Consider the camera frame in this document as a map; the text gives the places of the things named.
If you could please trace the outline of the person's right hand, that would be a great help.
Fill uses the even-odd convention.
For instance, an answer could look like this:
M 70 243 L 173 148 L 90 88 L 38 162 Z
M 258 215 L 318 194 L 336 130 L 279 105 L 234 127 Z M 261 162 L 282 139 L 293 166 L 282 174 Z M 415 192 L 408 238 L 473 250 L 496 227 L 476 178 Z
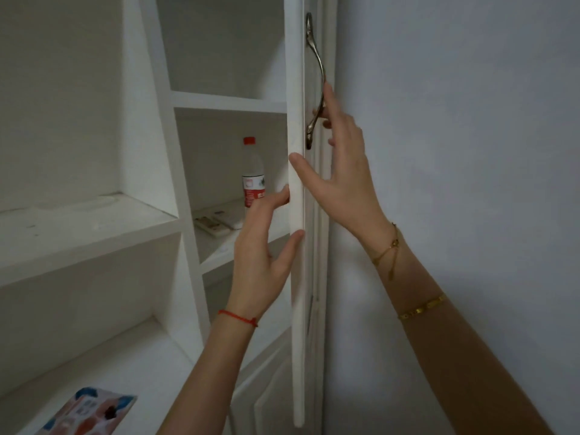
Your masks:
M 365 151 L 363 131 L 342 111 L 332 86 L 324 83 L 324 125 L 332 135 L 332 173 L 323 199 L 326 214 L 353 234 L 373 259 L 400 246 L 397 228 L 381 209 Z

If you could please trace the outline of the person's left hand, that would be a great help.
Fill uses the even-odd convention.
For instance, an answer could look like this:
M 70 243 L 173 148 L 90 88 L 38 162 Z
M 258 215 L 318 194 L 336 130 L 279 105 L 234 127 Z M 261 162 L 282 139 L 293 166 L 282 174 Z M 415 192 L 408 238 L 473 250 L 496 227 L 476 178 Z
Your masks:
M 274 212 L 290 201 L 289 186 L 256 200 L 248 210 L 234 246 L 234 269 L 226 308 L 216 323 L 232 321 L 255 328 L 271 305 L 279 298 L 287 278 L 271 276 L 269 231 Z

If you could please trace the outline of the person's left forearm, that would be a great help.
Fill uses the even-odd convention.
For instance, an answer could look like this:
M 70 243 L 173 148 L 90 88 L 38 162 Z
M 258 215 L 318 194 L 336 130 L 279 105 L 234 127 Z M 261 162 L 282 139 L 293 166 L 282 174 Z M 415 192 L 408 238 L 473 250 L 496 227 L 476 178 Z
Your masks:
M 156 435 L 222 435 L 256 328 L 214 320 L 199 359 Z

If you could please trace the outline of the person's right forearm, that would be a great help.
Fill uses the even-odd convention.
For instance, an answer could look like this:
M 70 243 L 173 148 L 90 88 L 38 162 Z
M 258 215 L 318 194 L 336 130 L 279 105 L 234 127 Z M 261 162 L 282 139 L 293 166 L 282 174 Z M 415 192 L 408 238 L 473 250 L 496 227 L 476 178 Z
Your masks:
M 445 294 L 398 234 L 397 250 L 368 255 L 397 316 Z M 400 323 L 456 435 L 554 435 L 448 296 Z

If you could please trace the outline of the clear bottle with red cap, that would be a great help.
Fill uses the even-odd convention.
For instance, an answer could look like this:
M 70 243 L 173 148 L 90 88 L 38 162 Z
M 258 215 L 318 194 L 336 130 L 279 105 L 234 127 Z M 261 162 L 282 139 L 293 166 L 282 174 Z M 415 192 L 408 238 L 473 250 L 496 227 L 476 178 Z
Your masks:
M 246 209 L 266 194 L 265 168 L 255 137 L 243 138 L 243 197 Z

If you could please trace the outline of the white remote control with buttons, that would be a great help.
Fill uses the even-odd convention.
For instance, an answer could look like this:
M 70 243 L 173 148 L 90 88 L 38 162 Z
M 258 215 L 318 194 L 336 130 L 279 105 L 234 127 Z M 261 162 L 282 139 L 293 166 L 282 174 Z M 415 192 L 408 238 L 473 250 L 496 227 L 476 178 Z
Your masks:
M 213 238 L 222 238 L 231 233 L 231 229 L 225 224 L 211 217 L 193 217 L 194 226 L 206 232 Z

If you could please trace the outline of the gold bangle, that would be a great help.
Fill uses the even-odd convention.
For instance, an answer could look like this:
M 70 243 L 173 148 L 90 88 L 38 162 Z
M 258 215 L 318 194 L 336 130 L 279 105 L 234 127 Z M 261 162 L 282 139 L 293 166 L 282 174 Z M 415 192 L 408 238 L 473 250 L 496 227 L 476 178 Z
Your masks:
M 443 294 L 439 295 L 438 297 L 431 299 L 431 300 L 425 302 L 424 304 L 422 304 L 416 308 L 413 308 L 411 310 L 408 310 L 405 313 L 400 314 L 398 316 L 398 319 L 400 321 L 410 320 L 411 318 L 417 317 L 418 315 L 425 314 L 427 311 L 438 307 L 439 305 L 443 304 L 446 300 L 447 300 L 447 296 L 443 293 Z

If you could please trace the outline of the white panelled lower cabinet door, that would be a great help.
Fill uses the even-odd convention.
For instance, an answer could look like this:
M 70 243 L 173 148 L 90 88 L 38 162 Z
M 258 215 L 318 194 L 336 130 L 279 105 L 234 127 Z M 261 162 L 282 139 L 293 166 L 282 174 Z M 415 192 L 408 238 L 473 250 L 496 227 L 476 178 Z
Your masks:
M 323 435 L 319 357 L 309 362 L 307 373 L 306 422 L 296 427 L 287 329 L 240 371 L 224 435 Z

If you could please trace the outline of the white shelf cabinet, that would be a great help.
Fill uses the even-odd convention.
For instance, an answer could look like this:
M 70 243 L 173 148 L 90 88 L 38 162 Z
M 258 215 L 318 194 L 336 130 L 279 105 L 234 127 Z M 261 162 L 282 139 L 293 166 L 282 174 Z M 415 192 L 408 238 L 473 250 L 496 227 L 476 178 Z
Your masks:
M 284 0 L 0 0 L 0 435 L 81 388 L 154 435 L 230 294 L 243 138 L 288 184 Z M 241 370 L 291 330 L 291 274 Z

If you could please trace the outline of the colourful patterned box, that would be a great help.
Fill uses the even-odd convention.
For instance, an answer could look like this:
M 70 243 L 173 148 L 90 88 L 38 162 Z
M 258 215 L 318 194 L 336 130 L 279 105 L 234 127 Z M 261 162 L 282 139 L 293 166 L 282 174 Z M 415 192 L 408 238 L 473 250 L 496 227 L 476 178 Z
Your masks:
M 112 435 L 137 399 L 101 388 L 81 388 L 35 435 Z

